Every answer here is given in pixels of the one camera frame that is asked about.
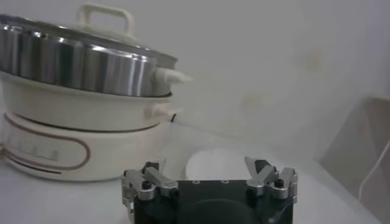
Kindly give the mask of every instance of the cream electric cooker base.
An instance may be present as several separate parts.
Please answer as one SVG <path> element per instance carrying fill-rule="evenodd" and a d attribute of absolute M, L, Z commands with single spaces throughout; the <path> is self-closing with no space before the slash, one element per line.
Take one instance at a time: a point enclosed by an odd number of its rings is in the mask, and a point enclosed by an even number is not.
<path fill-rule="evenodd" d="M 167 97 L 93 93 L 21 79 L 0 72 L 4 102 L 17 115 L 75 130 L 133 131 L 168 120 L 181 111 Z"/>
<path fill-rule="evenodd" d="M 55 180 L 94 181 L 119 177 L 158 159 L 162 125 L 127 133 L 65 130 L 4 115 L 3 140 L 9 163 Z"/>

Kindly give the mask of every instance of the power cord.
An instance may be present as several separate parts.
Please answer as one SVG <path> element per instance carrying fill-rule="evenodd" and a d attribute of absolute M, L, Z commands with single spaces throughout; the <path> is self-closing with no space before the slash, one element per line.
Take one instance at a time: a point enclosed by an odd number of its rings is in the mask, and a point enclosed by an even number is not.
<path fill-rule="evenodd" d="M 366 184 L 366 182 L 368 181 L 368 179 L 371 177 L 371 175 L 375 172 L 375 170 L 378 168 L 378 166 L 380 165 L 380 162 L 382 162 L 383 158 L 385 157 L 385 154 L 386 152 L 389 150 L 390 148 L 390 139 L 388 141 L 388 143 L 386 144 L 385 146 L 385 149 L 383 149 L 381 155 L 379 156 L 379 159 L 378 161 L 375 163 L 375 165 L 372 167 L 371 171 L 368 173 L 368 175 L 365 177 L 365 179 L 361 182 L 360 184 L 360 187 L 359 187 L 359 193 L 358 193 L 358 199 L 359 201 L 361 201 L 361 198 L 363 196 L 363 188 L 364 188 L 364 185 Z"/>

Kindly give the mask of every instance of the white table surface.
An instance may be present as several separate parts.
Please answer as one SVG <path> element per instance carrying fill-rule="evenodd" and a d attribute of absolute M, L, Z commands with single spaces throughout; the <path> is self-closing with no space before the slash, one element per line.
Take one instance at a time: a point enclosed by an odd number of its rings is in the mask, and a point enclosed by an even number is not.
<path fill-rule="evenodd" d="M 277 161 L 297 170 L 298 204 L 294 223 L 380 223 L 314 161 L 291 161 L 261 146 L 235 142 L 218 135 L 164 124 L 168 136 L 161 144 L 165 175 L 183 179 L 188 158 L 213 147 Z M 129 223 L 121 203 L 120 180 L 89 183 L 44 180 L 17 171 L 0 159 L 0 224 L 119 224 Z"/>

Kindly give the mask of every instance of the black screw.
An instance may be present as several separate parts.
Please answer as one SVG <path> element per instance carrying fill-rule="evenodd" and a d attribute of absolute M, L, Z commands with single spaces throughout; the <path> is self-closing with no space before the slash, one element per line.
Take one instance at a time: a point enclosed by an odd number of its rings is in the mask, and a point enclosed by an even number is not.
<path fill-rule="evenodd" d="M 179 197 L 179 190 L 173 189 L 173 190 L 170 191 L 169 194 L 170 194 L 172 199 L 176 199 L 177 197 Z"/>
<path fill-rule="evenodd" d="M 149 182 L 149 181 L 147 181 L 147 180 L 145 180 L 145 181 L 142 182 L 142 189 L 148 190 L 148 189 L 150 189 L 151 187 L 152 187 L 152 183 L 151 183 L 151 182 Z"/>
<path fill-rule="evenodd" d="M 283 179 L 278 178 L 277 180 L 275 180 L 274 185 L 275 187 L 281 188 L 285 185 L 285 182 L 283 181 Z"/>

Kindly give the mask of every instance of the white lid handle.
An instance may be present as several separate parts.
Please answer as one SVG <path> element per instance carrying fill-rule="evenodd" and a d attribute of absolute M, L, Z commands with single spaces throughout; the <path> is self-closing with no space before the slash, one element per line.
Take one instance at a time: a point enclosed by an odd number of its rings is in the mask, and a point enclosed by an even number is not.
<path fill-rule="evenodd" d="M 155 75 L 166 84 L 176 84 L 192 81 L 192 78 L 172 69 L 158 68 Z"/>
<path fill-rule="evenodd" d="M 90 26 L 90 17 L 92 12 L 99 12 L 122 17 L 124 19 L 124 34 L 131 37 L 134 36 L 134 17 L 128 11 L 111 6 L 88 2 L 82 5 L 77 13 L 77 20 L 81 26 Z"/>

